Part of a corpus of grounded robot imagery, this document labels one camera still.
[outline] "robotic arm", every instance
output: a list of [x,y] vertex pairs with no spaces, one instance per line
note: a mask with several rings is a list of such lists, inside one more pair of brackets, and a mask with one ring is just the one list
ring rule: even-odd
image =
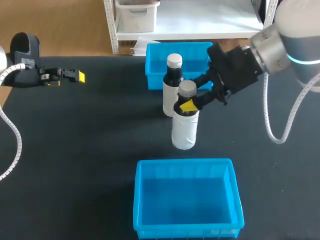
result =
[[[201,110],[215,99],[226,105],[230,95],[257,82],[262,73],[274,74],[290,64],[304,87],[320,73],[319,10],[318,0],[283,0],[275,23],[254,35],[251,47],[229,52],[218,44],[208,48],[209,70],[194,81],[198,88],[208,81],[213,87],[180,105],[181,110]],[[320,92],[319,82],[311,90]]]
[[76,69],[45,68],[41,64],[40,43],[36,36],[24,32],[16,34],[10,44],[10,53],[0,46],[0,75],[12,65],[25,64],[27,70],[9,74],[3,86],[30,88],[59,86],[60,81],[85,82],[85,75]]

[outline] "white storage box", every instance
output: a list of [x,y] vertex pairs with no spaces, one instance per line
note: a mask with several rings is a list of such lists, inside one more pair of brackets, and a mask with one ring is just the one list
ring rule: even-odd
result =
[[116,0],[115,6],[120,13],[120,24],[126,33],[147,33],[155,30],[157,7],[160,2],[141,5],[128,5],[128,0]]

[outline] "bottle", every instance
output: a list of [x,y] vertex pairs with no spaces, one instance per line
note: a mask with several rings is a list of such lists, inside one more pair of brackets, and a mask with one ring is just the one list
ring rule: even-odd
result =
[[196,144],[199,111],[182,111],[181,104],[197,94],[194,81],[184,80],[178,88],[178,101],[174,104],[172,119],[172,144],[181,150],[191,149]]
[[178,88],[185,79],[182,74],[182,56],[172,53],[166,60],[167,71],[163,77],[163,112],[168,117],[174,115],[174,105],[178,100]]

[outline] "bottle label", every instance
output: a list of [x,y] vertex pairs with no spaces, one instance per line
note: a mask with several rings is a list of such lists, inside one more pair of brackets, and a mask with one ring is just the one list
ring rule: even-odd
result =
[[163,112],[169,117],[174,115],[174,105],[178,101],[179,87],[169,86],[163,82]]
[[192,116],[181,116],[173,113],[172,120],[172,144],[181,150],[191,149],[197,139],[199,111]]

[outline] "white bottle cap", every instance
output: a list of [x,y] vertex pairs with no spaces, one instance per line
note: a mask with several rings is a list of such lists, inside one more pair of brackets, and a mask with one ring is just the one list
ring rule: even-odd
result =
[[178,93],[185,98],[192,98],[197,94],[197,85],[192,80],[184,80],[179,84]]
[[172,69],[181,68],[182,56],[178,53],[172,53],[167,57],[166,64],[169,68],[172,68]]

